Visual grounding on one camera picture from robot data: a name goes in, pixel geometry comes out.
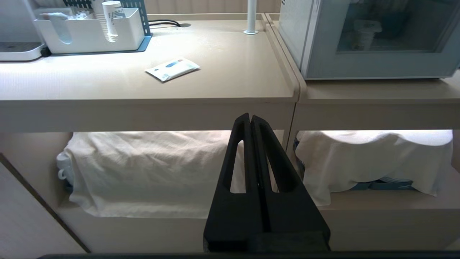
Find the white towel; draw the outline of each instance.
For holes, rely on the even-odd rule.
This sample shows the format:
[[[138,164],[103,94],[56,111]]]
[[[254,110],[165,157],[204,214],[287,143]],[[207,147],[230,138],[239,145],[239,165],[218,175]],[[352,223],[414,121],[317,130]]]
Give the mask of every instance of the white towel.
[[[330,205],[331,192],[383,177],[412,180],[436,196],[453,148],[451,130],[301,131],[298,139],[304,185],[317,206]]]
[[[98,217],[206,218],[230,131],[74,133],[70,201]],[[244,192],[239,146],[232,192]]]

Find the lower shelf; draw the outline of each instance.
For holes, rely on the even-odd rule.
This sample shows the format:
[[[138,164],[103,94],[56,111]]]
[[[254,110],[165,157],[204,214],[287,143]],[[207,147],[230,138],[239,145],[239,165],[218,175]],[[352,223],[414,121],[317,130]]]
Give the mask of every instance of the lower shelf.
[[[460,236],[460,174],[438,197],[417,191],[347,191],[319,207],[334,251],[441,250]],[[205,219],[97,218],[66,201],[59,216],[94,253],[202,252]]]

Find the sealed packet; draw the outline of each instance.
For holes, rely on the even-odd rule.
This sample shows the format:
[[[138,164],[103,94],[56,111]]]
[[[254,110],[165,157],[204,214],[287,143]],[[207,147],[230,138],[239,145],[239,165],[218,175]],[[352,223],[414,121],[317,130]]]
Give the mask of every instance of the sealed packet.
[[[188,59],[178,58],[156,67],[145,70],[147,73],[160,79],[162,82],[171,80],[181,75],[187,74],[200,68],[199,65],[191,62]]]

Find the fridge door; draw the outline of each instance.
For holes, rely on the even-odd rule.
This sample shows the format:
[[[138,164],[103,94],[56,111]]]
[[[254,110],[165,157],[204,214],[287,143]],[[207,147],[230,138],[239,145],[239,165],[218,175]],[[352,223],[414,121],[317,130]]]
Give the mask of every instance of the fridge door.
[[[443,78],[460,62],[460,1],[322,0],[318,9],[306,79]]]

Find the mini fridge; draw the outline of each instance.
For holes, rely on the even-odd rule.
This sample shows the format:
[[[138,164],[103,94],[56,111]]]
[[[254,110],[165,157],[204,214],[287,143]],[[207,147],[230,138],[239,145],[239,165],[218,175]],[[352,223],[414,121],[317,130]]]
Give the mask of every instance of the mini fridge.
[[[282,0],[279,29],[308,80],[444,78],[459,21],[458,0]]]

